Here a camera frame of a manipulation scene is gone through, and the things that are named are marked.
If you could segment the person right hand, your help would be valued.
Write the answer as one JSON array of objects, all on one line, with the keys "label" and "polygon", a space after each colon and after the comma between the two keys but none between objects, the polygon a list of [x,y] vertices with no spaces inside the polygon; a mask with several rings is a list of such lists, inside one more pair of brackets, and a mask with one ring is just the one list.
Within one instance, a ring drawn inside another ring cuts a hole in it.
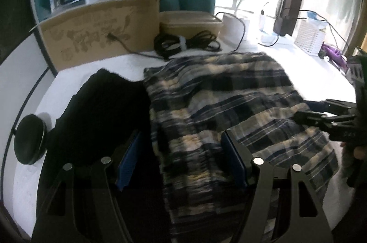
[{"label": "person right hand", "polygon": [[340,147],[343,148],[343,151],[357,160],[366,161],[367,159],[367,148],[366,146],[358,146],[354,143],[342,142]]}]

